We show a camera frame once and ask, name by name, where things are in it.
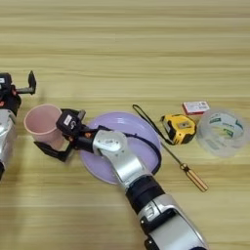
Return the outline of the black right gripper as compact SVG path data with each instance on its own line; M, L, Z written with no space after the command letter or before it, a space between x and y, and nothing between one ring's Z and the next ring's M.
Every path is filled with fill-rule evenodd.
M66 118L70 116L76 121L82 121L85 114L86 111L84 109L75 110L70 108L62 108L60 120L65 121ZM66 162L73 149L85 150L93 153L94 138L96 137L97 133L97 129L91 129L86 125L82 125L79 129L70 133L66 137L70 141L70 144L67 146L66 150L56 150L51 146L41 142L35 142L34 144L46 155L57 158L61 162Z

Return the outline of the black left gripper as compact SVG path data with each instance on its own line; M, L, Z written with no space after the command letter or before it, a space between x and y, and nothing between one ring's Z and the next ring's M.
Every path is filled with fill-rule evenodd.
M0 90L0 109L8 109L17 115L21 106L21 94L35 94L36 79L32 70L28 74L28 85L27 88L19 89L15 85L11 85L9 88Z

